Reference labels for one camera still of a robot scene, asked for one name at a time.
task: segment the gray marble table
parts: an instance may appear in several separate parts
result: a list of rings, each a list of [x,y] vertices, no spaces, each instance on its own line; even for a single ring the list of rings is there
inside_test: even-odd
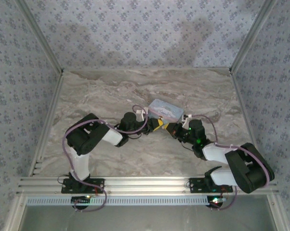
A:
[[[146,107],[154,99],[182,107],[186,113],[209,116],[220,143],[241,145],[250,141],[229,76],[209,70],[148,69],[64,72],[63,78],[41,176],[68,173],[61,140],[79,119],[94,113],[115,125],[125,112],[132,111],[132,105]],[[203,125],[214,140],[210,123],[203,121]],[[218,165],[196,158],[162,129],[130,140],[121,148],[102,141],[90,155],[92,176],[197,175]]]

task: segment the patterned wallpaper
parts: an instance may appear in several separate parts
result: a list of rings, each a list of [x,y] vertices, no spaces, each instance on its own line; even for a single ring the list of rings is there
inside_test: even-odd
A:
[[[57,75],[13,0],[0,0],[0,230],[26,176]]]
[[[27,0],[63,68],[230,67],[264,0]]]
[[[290,0],[279,0],[236,73],[290,219]]]

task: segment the black mounting bracket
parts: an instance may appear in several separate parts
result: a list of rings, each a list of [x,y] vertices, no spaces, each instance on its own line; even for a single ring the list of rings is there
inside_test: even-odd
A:
[[[232,193],[233,188],[229,185],[215,185],[211,182],[208,184],[208,179],[190,178],[189,188],[191,193]]]
[[[105,186],[105,179],[103,178],[87,178],[84,182],[98,185],[101,188]],[[68,178],[63,181],[62,194],[103,194],[103,192],[98,188],[84,185],[74,178]]]

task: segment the wall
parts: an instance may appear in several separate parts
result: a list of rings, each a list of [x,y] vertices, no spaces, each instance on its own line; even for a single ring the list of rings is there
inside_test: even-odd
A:
[[[264,0],[27,0],[66,69],[229,67]]]
[[[0,230],[17,177],[27,175],[57,77],[14,1],[0,0]]]
[[[290,0],[279,0],[236,79],[290,219]]]

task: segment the plastic container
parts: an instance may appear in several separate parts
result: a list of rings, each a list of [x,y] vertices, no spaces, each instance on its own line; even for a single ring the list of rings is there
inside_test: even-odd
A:
[[[149,118],[161,119],[164,124],[177,123],[184,114],[183,108],[176,107],[170,103],[155,99],[148,106]]]

